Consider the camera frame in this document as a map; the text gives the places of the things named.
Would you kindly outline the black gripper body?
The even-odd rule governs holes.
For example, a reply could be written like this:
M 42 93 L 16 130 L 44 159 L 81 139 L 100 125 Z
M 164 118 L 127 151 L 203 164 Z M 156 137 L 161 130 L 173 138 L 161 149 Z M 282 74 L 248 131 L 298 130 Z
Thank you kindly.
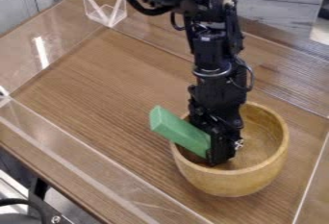
M 252 81 L 247 85 L 247 76 L 252 76 L 248 71 L 243 63 L 230 63 L 224 70 L 194 67 L 196 84 L 188 87 L 188 104 L 196 103 L 222 125 L 239 130 L 244 127 L 240 106 L 252 88 Z

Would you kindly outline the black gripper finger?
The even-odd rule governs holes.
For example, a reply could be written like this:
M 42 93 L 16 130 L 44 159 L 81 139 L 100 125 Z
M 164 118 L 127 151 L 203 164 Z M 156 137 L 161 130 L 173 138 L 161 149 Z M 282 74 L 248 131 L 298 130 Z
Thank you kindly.
M 188 104 L 188 119 L 190 123 L 208 135 L 211 133 L 223 133 L 220 121 L 196 103 Z
M 211 126 L 210 136 L 211 147 L 206 152 L 207 164 L 216 166 L 235 157 L 242 139 L 240 130 L 215 124 Z

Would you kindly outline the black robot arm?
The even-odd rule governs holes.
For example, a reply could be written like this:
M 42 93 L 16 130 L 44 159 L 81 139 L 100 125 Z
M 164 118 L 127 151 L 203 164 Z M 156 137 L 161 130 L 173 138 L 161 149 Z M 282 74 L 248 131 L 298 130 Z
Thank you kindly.
M 238 0 L 125 0 L 141 14 L 163 13 L 187 38 L 194 56 L 196 83 L 188 87 L 190 123 L 210 136 L 206 160 L 218 165 L 235 157 L 244 122 L 240 107 L 252 89 L 254 74 L 239 53 L 244 36 L 238 17 Z

